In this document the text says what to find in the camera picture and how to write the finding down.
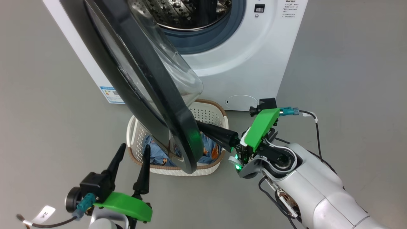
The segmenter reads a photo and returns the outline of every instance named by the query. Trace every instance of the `gray floor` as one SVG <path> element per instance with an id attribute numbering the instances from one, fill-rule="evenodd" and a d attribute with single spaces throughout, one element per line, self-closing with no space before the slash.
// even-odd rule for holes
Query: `gray floor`
<path id="1" fill-rule="evenodd" d="M 405 228 L 407 2 L 310 0 L 280 91 L 279 106 L 319 117 L 324 158 L 379 222 Z M 23 228 L 44 205 L 63 202 L 90 171 L 101 172 L 131 113 L 108 104 L 40 0 L 0 3 L 0 181 L 2 228 Z M 251 123 L 228 112 L 230 128 Z M 281 118 L 279 136 L 316 151 L 313 121 Z M 126 157 L 116 180 L 131 193 L 138 174 Z M 153 221 L 140 228 L 291 228 L 226 161 L 212 175 L 151 175 Z M 61 228 L 85 229 L 89 219 Z"/>

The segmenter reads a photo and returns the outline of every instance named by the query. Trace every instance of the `washing machine door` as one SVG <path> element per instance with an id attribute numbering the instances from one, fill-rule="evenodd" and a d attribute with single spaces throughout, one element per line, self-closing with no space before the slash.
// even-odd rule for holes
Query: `washing machine door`
<path id="1" fill-rule="evenodd" d="M 202 82 L 141 1 L 85 0 L 85 6 L 121 73 L 106 77 L 171 161 L 194 172 L 203 145 L 188 106 Z"/>

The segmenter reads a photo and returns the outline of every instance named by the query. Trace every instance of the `white plastic basket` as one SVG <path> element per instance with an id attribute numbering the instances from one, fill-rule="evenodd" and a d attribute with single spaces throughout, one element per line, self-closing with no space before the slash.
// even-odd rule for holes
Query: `white plastic basket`
<path id="1" fill-rule="evenodd" d="M 225 110 L 217 103 L 198 99 L 190 107 L 196 120 L 210 123 L 213 125 L 221 126 L 229 129 L 228 118 L 226 117 Z M 138 165 L 142 165 L 142 147 L 143 140 L 148 131 L 144 126 L 132 116 L 127 126 L 127 146 L 129 149 L 130 158 Z M 182 171 L 179 167 L 169 167 L 160 165 L 150 165 L 150 172 L 170 175 L 170 176 L 203 176 L 213 173 L 218 167 L 222 158 L 225 156 L 226 150 L 222 148 L 219 158 L 209 165 L 197 166 L 197 170 L 188 174 Z"/>

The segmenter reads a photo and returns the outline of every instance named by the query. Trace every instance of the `washing machine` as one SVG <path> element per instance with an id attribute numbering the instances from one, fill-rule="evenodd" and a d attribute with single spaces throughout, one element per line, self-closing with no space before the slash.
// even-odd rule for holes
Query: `washing machine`
<path id="1" fill-rule="evenodd" d="M 164 49 L 171 49 L 173 55 L 183 59 L 185 69 L 192 69 L 203 84 L 200 99 L 215 101 L 226 110 L 241 111 L 256 106 L 259 99 L 276 97 L 308 2 L 116 1 L 106 6 L 108 11 L 118 10 L 115 7 L 122 4 L 130 13 L 127 16 L 135 18 L 135 13 L 139 14 L 136 18 L 139 26 L 159 28 L 160 32 L 153 32 L 155 38 L 148 39 L 166 44 Z M 106 99 L 110 103 L 125 103 L 108 79 L 111 70 L 104 65 L 108 65 L 110 57 L 103 53 L 88 3 L 83 0 L 44 0 L 44 3 Z M 134 35 L 133 39 L 136 41 L 140 36 L 144 35 Z"/>

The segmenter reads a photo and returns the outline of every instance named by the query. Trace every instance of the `green bracket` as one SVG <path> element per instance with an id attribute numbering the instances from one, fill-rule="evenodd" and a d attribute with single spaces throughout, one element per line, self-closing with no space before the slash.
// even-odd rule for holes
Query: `green bracket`
<path id="1" fill-rule="evenodd" d="M 253 148 L 253 152 L 260 145 L 262 138 L 270 131 L 279 114 L 280 108 L 274 108 L 262 110 L 256 116 L 245 138 L 245 143 Z"/>
<path id="2" fill-rule="evenodd" d="M 153 210 L 144 201 L 120 192 L 112 192 L 105 202 L 93 205 L 105 207 L 144 222 L 150 222 L 153 215 Z"/>

